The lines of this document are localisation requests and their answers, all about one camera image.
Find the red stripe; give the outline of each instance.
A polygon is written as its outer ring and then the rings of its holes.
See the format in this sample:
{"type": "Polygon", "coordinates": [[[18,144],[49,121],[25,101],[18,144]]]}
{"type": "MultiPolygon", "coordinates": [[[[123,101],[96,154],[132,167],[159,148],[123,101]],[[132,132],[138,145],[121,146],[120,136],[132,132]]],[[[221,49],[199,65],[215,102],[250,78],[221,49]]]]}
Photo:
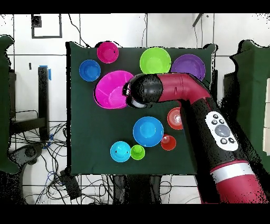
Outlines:
{"type": "Polygon", "coordinates": [[[215,171],[215,170],[217,170],[217,169],[219,169],[219,168],[222,168],[222,167],[228,166],[228,165],[232,165],[232,164],[235,164],[235,163],[248,163],[248,162],[245,161],[245,160],[234,160],[234,161],[232,161],[232,162],[223,163],[223,164],[221,164],[221,165],[216,166],[216,167],[213,168],[212,170],[210,170],[210,173],[213,172],[213,171],[215,171]]]}

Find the purple bowl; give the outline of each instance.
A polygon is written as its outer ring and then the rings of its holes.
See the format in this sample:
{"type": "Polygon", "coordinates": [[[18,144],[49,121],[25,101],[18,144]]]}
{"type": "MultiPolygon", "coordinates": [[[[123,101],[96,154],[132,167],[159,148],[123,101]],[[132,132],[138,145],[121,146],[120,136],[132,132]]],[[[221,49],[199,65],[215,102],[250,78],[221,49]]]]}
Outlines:
{"type": "Polygon", "coordinates": [[[194,54],[184,54],[174,61],[171,72],[190,73],[202,81],[205,77],[205,64],[194,54]]]}

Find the green bowl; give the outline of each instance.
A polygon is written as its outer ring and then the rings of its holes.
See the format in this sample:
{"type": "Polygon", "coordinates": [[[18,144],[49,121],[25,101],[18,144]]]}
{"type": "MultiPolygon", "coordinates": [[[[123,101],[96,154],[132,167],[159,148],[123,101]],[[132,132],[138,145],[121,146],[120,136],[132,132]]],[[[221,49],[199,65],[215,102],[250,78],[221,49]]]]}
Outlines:
{"type": "Polygon", "coordinates": [[[135,160],[141,160],[144,158],[146,152],[141,145],[135,145],[131,148],[131,157],[135,160]]]}
{"type": "Polygon", "coordinates": [[[144,74],[167,73],[171,57],[163,48],[149,48],[141,55],[140,68],[144,74]]]}

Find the magenta bowl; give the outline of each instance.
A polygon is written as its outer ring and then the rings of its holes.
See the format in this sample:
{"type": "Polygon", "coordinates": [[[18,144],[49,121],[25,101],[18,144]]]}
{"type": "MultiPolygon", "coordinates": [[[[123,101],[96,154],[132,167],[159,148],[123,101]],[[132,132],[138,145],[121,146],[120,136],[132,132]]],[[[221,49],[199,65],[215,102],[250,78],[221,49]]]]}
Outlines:
{"type": "Polygon", "coordinates": [[[104,109],[122,109],[127,106],[126,96],[122,94],[123,86],[133,75],[127,71],[113,71],[100,79],[94,89],[96,104],[104,109]]]}
{"type": "Polygon", "coordinates": [[[97,49],[99,60],[104,63],[113,63],[119,55],[118,47],[112,42],[103,42],[97,49]]]}

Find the red cup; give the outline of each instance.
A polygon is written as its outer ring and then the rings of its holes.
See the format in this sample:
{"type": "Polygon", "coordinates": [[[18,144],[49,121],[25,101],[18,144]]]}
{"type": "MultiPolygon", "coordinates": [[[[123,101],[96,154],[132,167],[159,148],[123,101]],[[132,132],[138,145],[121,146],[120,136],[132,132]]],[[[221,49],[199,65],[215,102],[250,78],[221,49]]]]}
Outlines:
{"type": "Polygon", "coordinates": [[[175,107],[168,113],[167,122],[171,128],[175,130],[182,130],[183,124],[180,116],[180,107],[175,107]]]}
{"type": "Polygon", "coordinates": [[[161,140],[161,147],[166,150],[170,151],[173,150],[176,146],[176,140],[174,137],[164,134],[161,140]]]}

